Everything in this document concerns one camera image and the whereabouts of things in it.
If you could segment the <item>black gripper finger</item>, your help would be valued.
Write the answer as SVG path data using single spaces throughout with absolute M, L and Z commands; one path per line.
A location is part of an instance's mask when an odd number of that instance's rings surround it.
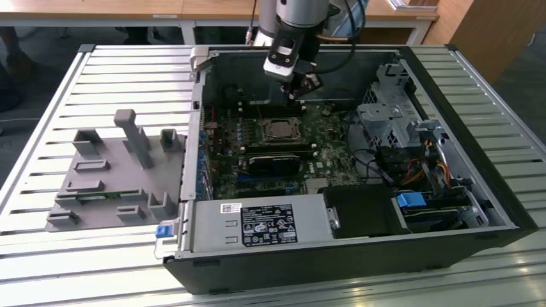
M 296 100 L 300 98 L 305 91 L 309 89 L 309 83 L 305 75 L 294 76 L 293 80 L 289 82 L 289 99 Z
M 304 79 L 304 93 L 312 93 L 324 86 L 324 80 L 317 74 L 306 74 Z

